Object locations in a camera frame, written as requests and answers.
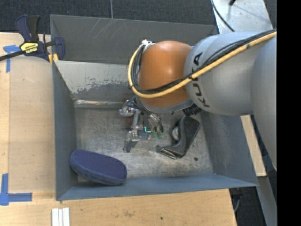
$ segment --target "green light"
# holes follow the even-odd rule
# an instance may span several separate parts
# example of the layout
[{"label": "green light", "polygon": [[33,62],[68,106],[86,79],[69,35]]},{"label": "green light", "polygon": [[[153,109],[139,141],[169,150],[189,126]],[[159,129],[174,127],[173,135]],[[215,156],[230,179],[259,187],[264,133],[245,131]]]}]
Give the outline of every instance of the green light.
[{"label": "green light", "polygon": [[147,130],[147,129],[146,129],[146,126],[144,127],[144,131],[145,131],[145,133],[151,133],[150,130]]}]

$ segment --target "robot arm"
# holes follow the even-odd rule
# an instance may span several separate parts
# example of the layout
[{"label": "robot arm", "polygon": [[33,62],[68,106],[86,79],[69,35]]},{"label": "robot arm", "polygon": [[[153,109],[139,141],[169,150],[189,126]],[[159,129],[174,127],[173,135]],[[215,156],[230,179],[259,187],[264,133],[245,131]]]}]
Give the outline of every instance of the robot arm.
[{"label": "robot arm", "polygon": [[[143,42],[128,68],[135,103],[143,114],[157,118],[200,109],[228,116],[254,114],[273,153],[276,34],[275,30],[218,34],[192,48],[174,41]],[[276,168],[276,156],[271,158]]]}]

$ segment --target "blue tape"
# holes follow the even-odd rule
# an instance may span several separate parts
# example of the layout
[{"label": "blue tape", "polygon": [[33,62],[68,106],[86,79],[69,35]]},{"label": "blue tape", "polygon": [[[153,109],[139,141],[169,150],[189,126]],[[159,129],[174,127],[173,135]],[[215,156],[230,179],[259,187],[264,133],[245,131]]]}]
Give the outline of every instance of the blue tape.
[{"label": "blue tape", "polygon": [[0,205],[8,206],[10,202],[31,202],[32,193],[9,194],[8,193],[8,173],[2,175]]},{"label": "blue tape", "polygon": [[[3,49],[7,52],[7,54],[20,51],[20,48],[16,45],[4,46]],[[6,73],[8,73],[9,71],[10,71],[10,58],[6,62]]]}]

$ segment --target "bin floor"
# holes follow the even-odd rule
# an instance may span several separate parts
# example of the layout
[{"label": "bin floor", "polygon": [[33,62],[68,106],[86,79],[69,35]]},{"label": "bin floor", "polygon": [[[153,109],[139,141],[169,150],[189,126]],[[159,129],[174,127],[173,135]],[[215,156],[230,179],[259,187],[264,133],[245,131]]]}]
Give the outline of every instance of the bin floor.
[{"label": "bin floor", "polygon": [[182,112],[162,115],[164,134],[161,139],[141,140],[130,153],[123,151],[129,124],[118,109],[76,108],[77,149],[93,151],[121,160],[127,167],[128,178],[180,177],[213,173],[204,125],[200,115],[193,116],[201,128],[181,159],[173,160],[156,152],[156,146],[172,145],[171,131],[183,116]]}]

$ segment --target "blue sponge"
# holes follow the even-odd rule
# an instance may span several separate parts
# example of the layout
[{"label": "blue sponge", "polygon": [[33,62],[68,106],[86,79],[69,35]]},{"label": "blue sponge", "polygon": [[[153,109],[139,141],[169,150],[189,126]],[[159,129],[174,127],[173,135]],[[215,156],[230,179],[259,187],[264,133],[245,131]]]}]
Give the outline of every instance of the blue sponge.
[{"label": "blue sponge", "polygon": [[70,165],[80,176],[105,185],[120,185],[127,178],[127,168],[121,161],[99,153],[76,150]]}]

